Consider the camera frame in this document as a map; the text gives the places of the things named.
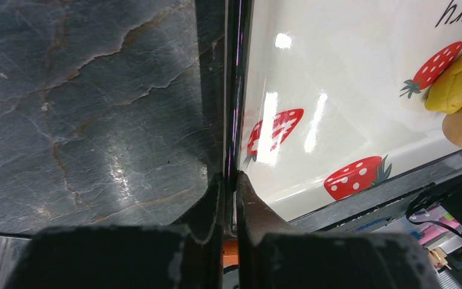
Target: strawberry print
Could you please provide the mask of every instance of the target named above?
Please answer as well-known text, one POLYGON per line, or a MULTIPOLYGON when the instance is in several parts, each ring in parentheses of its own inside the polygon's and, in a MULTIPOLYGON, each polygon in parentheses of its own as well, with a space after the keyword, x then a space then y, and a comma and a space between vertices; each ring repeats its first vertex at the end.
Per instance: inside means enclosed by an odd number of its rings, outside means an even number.
POLYGON ((405 87, 401 91, 406 90, 402 95, 408 93, 408 98, 411 98, 413 93, 420 93, 421 90, 430 86, 438 76, 452 63, 458 56, 462 48, 462 42, 455 42, 438 53, 433 55, 424 65, 419 69, 413 79, 406 80, 405 87))
MULTIPOLYGON (((270 151, 275 150, 277 146, 286 140, 303 115, 304 110, 297 108, 294 110, 282 111, 274 116, 272 135, 270 136, 270 140, 272 142, 270 151)), ((247 142, 247 157, 245 158, 244 162, 246 165, 248 165, 251 160, 256 161, 257 146, 259 144, 259 137, 262 127, 263 120, 258 122, 250 133, 250 137, 248 138, 247 142)))
POLYGON ((387 169, 387 157, 369 157, 349 164, 330 175, 323 186, 335 200, 358 193, 389 178, 392 164, 387 169))

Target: glossy white surface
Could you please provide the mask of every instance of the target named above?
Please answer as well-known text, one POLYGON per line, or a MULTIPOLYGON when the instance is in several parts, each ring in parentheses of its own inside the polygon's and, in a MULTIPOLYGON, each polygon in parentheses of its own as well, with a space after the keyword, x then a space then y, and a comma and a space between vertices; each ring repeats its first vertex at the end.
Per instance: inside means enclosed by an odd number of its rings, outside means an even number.
POLYGON ((391 178, 458 150, 442 134, 444 114, 424 109, 427 89, 410 99, 400 90, 462 42, 462 1, 255 0, 253 11, 241 170, 284 219, 334 202, 338 185, 363 189, 359 168, 324 186, 363 158, 388 155, 391 178), (294 127, 279 114, 300 108, 294 127))

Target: green strawberry leaf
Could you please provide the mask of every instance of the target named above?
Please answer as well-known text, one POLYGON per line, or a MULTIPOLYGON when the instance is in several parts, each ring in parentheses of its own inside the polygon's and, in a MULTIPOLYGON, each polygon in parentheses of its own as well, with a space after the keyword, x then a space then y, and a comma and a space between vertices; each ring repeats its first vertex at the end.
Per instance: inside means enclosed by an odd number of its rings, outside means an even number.
POLYGON ((403 87, 400 91, 402 92, 403 90, 406 90, 406 92, 404 92, 402 95, 400 95, 399 97, 401 96, 404 96, 408 93, 408 99, 411 98, 412 94, 414 93, 420 93, 420 85, 419 85, 419 82, 416 82, 416 83, 413 83, 413 80, 406 80, 404 81, 404 83, 406 84, 405 87, 403 87))
POLYGON ((386 155, 381 164, 376 169, 376 181, 372 181, 371 185, 379 184, 389 178, 390 172, 392 171, 392 164, 389 164, 387 169, 385 169, 385 161, 387 160, 388 155, 386 155))
POLYGON ((253 160, 255 162, 256 159, 257 159, 256 155, 247 155, 247 157, 245 158, 245 161, 244 161, 245 166, 248 167, 248 164, 250 163, 250 161, 253 160))

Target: gray marble countertop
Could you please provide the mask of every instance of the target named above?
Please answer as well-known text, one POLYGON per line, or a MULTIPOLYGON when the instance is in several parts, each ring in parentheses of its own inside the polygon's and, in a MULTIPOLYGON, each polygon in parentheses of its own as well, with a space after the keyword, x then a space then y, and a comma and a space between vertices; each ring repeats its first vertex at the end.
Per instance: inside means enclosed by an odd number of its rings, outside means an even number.
POLYGON ((0 0, 0 232, 165 225, 204 193, 224 5, 0 0))

